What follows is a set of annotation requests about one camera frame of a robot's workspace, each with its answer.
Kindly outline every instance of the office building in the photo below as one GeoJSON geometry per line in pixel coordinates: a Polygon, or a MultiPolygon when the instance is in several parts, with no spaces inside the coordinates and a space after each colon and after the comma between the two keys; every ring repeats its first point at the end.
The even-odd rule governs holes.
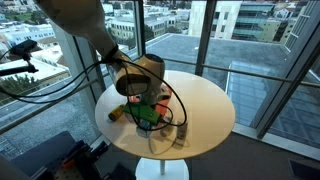
{"type": "Polygon", "coordinates": [[[232,39],[257,41],[263,29],[259,24],[267,22],[274,4],[259,2],[242,2],[232,39]]]}

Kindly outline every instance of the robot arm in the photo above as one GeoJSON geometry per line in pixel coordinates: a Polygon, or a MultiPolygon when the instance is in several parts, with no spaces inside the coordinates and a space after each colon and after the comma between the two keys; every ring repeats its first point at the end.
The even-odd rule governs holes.
{"type": "MultiPolygon", "coordinates": [[[[159,101],[162,82],[142,69],[123,63],[131,60],[117,48],[108,34],[100,0],[35,0],[35,3],[63,30],[86,38],[97,49],[104,57],[119,94],[141,94],[141,102],[148,105],[159,101]]],[[[164,76],[164,61],[156,55],[146,54],[135,64],[150,70],[161,79],[164,76]]]]}

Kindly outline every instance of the building window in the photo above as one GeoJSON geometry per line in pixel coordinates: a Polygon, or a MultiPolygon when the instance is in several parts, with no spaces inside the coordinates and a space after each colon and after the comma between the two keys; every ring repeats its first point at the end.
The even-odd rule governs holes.
{"type": "Polygon", "coordinates": [[[221,26],[221,32],[224,32],[224,29],[226,28],[226,26],[225,25],[222,25],[221,26]]]}
{"type": "Polygon", "coordinates": [[[219,19],[220,16],[220,12],[215,12],[214,13],[214,19],[219,19]]]}
{"type": "Polygon", "coordinates": [[[227,20],[229,16],[229,12],[224,13],[224,20],[227,20]]]}

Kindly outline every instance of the tree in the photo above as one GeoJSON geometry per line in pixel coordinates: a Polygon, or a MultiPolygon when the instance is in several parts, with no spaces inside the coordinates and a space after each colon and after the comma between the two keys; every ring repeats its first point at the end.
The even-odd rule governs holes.
{"type": "MultiPolygon", "coordinates": [[[[14,75],[14,77],[11,76],[0,81],[0,84],[0,87],[7,92],[27,95],[37,90],[35,87],[39,85],[39,82],[33,77],[29,78],[27,75],[25,75],[25,77],[14,75]]],[[[8,97],[6,94],[0,92],[0,101],[8,97]]]]}
{"type": "Polygon", "coordinates": [[[46,18],[48,18],[42,11],[34,11],[31,15],[31,21],[35,24],[47,24],[46,18]]]}
{"type": "Polygon", "coordinates": [[[149,28],[149,26],[147,26],[146,24],[144,25],[144,37],[146,41],[154,38],[152,29],[149,28]]]}

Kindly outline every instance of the metal window mullion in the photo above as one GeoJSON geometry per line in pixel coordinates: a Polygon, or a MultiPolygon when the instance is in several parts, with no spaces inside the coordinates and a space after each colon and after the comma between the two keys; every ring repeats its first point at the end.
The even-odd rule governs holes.
{"type": "Polygon", "coordinates": [[[144,8],[142,0],[133,1],[135,37],[137,43],[138,56],[146,54],[143,9],[144,8]]]}
{"type": "Polygon", "coordinates": [[[216,5],[217,5],[217,1],[207,0],[206,10],[203,18],[197,64],[195,68],[195,74],[198,76],[202,76],[203,74],[202,64],[205,63],[205,59],[207,55],[207,50],[208,50],[209,40],[210,40],[210,33],[211,33],[211,26],[214,18],[216,5]]]}
{"type": "Polygon", "coordinates": [[[287,79],[292,79],[292,83],[282,83],[278,88],[273,89],[275,92],[269,96],[268,99],[271,101],[265,101],[264,106],[267,106],[266,109],[260,108],[254,121],[259,121],[257,126],[257,135],[259,138],[262,138],[273,122],[276,120],[280,114],[282,108],[286,105],[291,95],[295,92],[296,88],[300,85],[302,79],[308,73],[312,64],[317,60],[320,55],[320,16],[319,12],[313,12],[310,18],[308,25],[305,25],[305,28],[308,29],[305,36],[300,36],[300,38],[295,42],[295,47],[300,47],[300,50],[295,49],[293,65],[287,70],[288,75],[287,79]]]}

